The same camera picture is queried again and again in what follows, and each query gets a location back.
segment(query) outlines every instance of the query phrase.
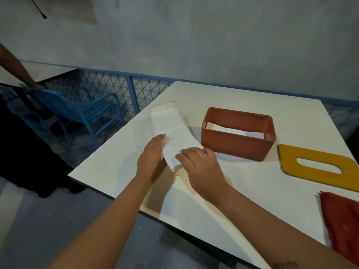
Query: person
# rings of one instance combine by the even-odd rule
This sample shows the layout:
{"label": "person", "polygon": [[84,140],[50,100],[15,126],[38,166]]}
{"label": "person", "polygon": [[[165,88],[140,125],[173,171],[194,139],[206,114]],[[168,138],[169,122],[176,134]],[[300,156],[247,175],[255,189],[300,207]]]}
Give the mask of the person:
{"label": "person", "polygon": [[[48,267],[114,268],[146,194],[166,162],[161,160],[165,135],[155,136],[138,158],[137,172],[111,205]],[[276,269],[358,269],[349,260],[275,217],[227,183],[210,149],[188,148],[176,158],[193,189],[212,203]]]}
{"label": "person", "polygon": [[[31,90],[45,88],[31,78],[21,62],[1,43],[0,66],[24,82]],[[27,106],[34,108],[21,89],[15,88],[15,91]],[[53,153],[50,146],[20,117],[12,113],[1,96],[0,140],[0,176],[6,180],[36,192],[41,198],[50,196],[57,187],[68,188],[72,193],[79,193],[85,189],[67,176],[73,168]]]}

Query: tissue box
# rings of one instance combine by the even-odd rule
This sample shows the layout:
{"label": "tissue box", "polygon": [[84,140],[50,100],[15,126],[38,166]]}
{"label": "tissue box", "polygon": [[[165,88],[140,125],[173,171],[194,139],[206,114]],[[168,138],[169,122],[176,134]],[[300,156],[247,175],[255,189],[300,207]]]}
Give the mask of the tissue box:
{"label": "tissue box", "polygon": [[[249,132],[263,132],[264,139],[207,129],[207,122]],[[229,109],[209,108],[202,123],[201,144],[215,152],[263,161],[276,135],[272,117]]]}

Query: red rag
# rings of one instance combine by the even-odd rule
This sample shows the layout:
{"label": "red rag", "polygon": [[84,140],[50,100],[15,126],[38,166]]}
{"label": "red rag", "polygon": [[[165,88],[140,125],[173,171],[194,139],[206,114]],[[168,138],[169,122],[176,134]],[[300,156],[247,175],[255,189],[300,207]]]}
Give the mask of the red rag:
{"label": "red rag", "polygon": [[359,202],[323,191],[320,200],[332,248],[359,266]]}

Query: black cable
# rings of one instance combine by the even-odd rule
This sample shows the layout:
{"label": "black cable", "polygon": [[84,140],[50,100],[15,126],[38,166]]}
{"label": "black cable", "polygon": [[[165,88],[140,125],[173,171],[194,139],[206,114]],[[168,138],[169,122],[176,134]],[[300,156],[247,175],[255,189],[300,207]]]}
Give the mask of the black cable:
{"label": "black cable", "polygon": [[32,1],[32,2],[34,3],[34,5],[36,6],[37,10],[40,11],[42,17],[43,17],[44,19],[47,19],[47,17],[44,15],[44,13],[41,12],[40,8],[37,7],[37,5],[36,5],[36,3],[34,2],[34,0],[31,0],[31,1]]}

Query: person's left hand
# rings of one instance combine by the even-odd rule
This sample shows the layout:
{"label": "person's left hand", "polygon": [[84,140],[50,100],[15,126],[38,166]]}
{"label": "person's left hand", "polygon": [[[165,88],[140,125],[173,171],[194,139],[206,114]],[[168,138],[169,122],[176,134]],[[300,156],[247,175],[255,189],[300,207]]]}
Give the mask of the person's left hand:
{"label": "person's left hand", "polygon": [[161,161],[161,147],[165,137],[165,134],[157,135],[145,146],[137,161],[137,177],[148,179],[154,183],[162,173],[167,165],[164,159]]}
{"label": "person's left hand", "polygon": [[30,90],[32,91],[38,91],[41,89],[46,89],[46,87],[44,85],[41,85],[39,83],[34,83],[33,85],[29,85]]}

